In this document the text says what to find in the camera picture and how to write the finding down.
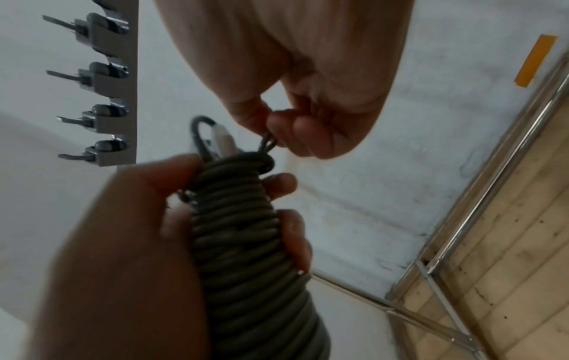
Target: orange tape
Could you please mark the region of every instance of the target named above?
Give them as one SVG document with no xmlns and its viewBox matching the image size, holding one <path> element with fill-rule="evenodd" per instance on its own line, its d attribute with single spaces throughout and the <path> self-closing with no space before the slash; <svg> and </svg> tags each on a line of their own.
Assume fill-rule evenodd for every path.
<svg viewBox="0 0 569 360">
<path fill-rule="evenodd" d="M 553 35 L 539 36 L 538 41 L 533 45 L 532 51 L 529 52 L 528 58 L 523 63 L 520 72 L 517 73 L 516 85 L 523 88 L 528 87 L 556 40 L 557 36 Z"/>
</svg>

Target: coiled spring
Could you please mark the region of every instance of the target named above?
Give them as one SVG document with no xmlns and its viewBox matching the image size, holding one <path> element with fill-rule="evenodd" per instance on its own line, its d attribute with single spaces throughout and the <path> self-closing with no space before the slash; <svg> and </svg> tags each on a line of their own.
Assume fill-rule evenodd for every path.
<svg viewBox="0 0 569 360">
<path fill-rule="evenodd" d="M 206 294 L 212 357 L 326 360 L 330 337 L 280 240 L 280 223 L 259 175 L 272 170 L 270 135 L 257 152 L 213 160 L 191 133 L 205 164 L 181 199 L 194 208 L 191 251 Z"/>
</svg>

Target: metal frame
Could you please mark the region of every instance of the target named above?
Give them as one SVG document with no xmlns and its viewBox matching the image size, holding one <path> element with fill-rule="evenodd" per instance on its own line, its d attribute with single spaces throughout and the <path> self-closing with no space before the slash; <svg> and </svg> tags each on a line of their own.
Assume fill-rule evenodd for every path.
<svg viewBox="0 0 569 360">
<path fill-rule="evenodd" d="M 407 268 L 401 279 L 387 294 L 386 300 L 318 272 L 313 273 L 313 278 L 386 312 L 389 315 L 401 360 L 417 359 L 405 323 L 417 326 L 469 350 L 477 360 L 490 359 L 482 343 L 472 334 L 449 301 L 446 295 L 448 292 L 445 291 L 446 285 L 440 278 L 439 272 L 444 262 L 464 240 L 469 230 L 527 154 L 534 140 L 568 94 L 569 53 L 566 53 L 537 90 L 533 99 L 523 109 L 519 120 L 496 147 L 486 166 L 451 209 L 443 225 L 422 249 L 417 260 Z M 457 330 L 443 326 L 401 305 L 403 296 L 421 277 L 427 281 Z"/>
</svg>

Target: wooden floor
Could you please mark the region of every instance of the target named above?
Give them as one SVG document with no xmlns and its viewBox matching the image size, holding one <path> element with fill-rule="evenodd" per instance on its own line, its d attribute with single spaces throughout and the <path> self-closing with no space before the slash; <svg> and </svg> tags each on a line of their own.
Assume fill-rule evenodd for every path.
<svg viewBox="0 0 569 360">
<path fill-rule="evenodd" d="M 569 101 L 558 110 L 441 277 L 495 359 L 569 359 Z M 452 322 L 424 281 L 405 306 Z M 408 326 L 419 360 L 473 357 Z"/>
</svg>

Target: hand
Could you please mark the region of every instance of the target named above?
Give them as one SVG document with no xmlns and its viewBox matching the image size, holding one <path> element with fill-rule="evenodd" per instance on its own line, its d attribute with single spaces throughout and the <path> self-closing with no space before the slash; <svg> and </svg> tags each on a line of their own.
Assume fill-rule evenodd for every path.
<svg viewBox="0 0 569 360">
<path fill-rule="evenodd" d="M 413 0 L 155 0 L 175 45 L 239 124 L 298 156 L 333 158 L 371 130 Z M 261 95 L 277 81 L 292 108 Z"/>
<path fill-rule="evenodd" d="M 207 359 L 206 308 L 188 252 L 190 209 L 166 198 L 200 168 L 194 155 L 120 172 L 58 255 L 26 359 Z M 292 193 L 290 174 L 266 178 L 272 199 Z M 299 269 L 312 250 L 303 220 L 279 211 Z"/>
</svg>

